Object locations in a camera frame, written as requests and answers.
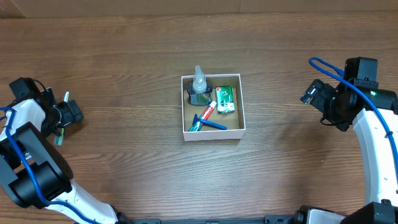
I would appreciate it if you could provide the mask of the open white cardboard box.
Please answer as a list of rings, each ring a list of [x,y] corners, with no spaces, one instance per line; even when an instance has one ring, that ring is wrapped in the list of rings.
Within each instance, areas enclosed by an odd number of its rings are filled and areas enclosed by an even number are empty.
[[[188,103],[187,86],[193,81],[192,75],[181,77],[181,104],[182,104],[182,133],[185,141],[219,140],[219,139],[241,139],[246,130],[246,120],[243,104],[241,76],[234,74],[207,75],[206,79],[213,85],[233,87],[233,98],[235,105],[234,113],[219,114],[213,111],[209,120],[227,127],[219,130],[203,126],[198,132],[190,132],[193,118],[205,111],[204,106],[193,106]]]

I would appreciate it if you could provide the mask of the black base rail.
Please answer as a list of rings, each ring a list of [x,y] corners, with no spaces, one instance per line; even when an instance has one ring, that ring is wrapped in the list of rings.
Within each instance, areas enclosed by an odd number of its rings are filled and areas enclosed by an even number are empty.
[[[207,219],[183,219],[161,220],[159,218],[132,219],[132,224],[290,224],[292,215],[266,215],[257,218],[207,218]]]

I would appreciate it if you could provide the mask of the blue disposable razor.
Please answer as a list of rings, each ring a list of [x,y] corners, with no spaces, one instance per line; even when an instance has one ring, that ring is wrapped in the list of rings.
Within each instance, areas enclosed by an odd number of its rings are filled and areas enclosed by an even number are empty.
[[[212,127],[212,128],[216,128],[216,129],[220,129],[220,130],[227,130],[226,126],[223,126],[221,124],[217,124],[212,121],[205,120],[205,119],[201,119],[197,116],[197,114],[194,115],[193,124],[195,124],[196,122],[200,122],[201,124],[203,124],[205,126]]]

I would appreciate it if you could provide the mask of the Colgate toothpaste tube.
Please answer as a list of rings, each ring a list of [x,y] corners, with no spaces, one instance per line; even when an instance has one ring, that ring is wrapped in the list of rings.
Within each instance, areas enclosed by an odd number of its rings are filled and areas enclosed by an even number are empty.
[[[217,102],[212,101],[209,104],[209,106],[207,107],[207,109],[201,114],[201,116],[199,116],[199,118],[207,120],[210,117],[210,115],[212,114],[212,112],[214,111],[214,108],[216,107],[216,105],[217,105]],[[202,127],[203,127],[203,124],[200,121],[194,121],[191,128],[188,130],[188,132],[200,131]]]

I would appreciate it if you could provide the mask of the green Dettol soap pack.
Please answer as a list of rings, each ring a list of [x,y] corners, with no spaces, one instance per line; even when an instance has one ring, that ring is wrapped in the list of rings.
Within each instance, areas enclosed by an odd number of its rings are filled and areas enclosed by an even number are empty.
[[[216,90],[217,112],[220,114],[234,113],[235,105],[232,86],[219,86]]]

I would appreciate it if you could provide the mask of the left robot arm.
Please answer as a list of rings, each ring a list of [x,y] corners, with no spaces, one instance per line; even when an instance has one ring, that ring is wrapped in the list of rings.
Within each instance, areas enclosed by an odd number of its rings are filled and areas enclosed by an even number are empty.
[[[63,141],[67,126],[84,116],[66,94],[57,101],[52,88],[38,80],[18,78],[10,83],[15,100],[1,111],[1,187],[22,208],[46,208],[76,223],[130,223],[112,205],[100,202],[80,187],[65,158],[48,141]]]

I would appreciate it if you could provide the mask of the green white toothbrush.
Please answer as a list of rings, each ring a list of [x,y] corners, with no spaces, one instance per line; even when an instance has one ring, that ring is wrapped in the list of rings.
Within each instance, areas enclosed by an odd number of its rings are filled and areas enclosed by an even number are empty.
[[[69,100],[69,96],[70,96],[70,92],[67,91],[65,93],[65,95],[64,95],[63,101],[67,103],[68,100]],[[63,140],[64,140],[64,137],[65,137],[65,129],[64,128],[60,128],[60,133],[61,133],[60,136],[55,136],[55,138],[54,138],[54,144],[56,146],[61,146],[63,144]]]

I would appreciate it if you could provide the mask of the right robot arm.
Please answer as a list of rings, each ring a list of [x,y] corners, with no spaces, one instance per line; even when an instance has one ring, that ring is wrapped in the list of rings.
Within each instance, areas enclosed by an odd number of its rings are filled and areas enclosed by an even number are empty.
[[[315,79],[300,100],[322,113],[322,125],[340,131],[353,128],[363,160],[365,202],[347,216],[302,206],[288,222],[397,223],[397,94],[379,88],[376,59],[349,58],[344,69],[318,57],[308,62],[339,84]]]

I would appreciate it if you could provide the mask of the blue mouthwash spray bottle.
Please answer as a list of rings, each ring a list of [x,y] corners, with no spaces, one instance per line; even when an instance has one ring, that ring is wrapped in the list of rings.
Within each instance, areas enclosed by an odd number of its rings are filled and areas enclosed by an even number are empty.
[[[195,66],[193,81],[187,86],[188,103],[193,106],[207,106],[211,103],[212,84],[206,80],[199,65]]]

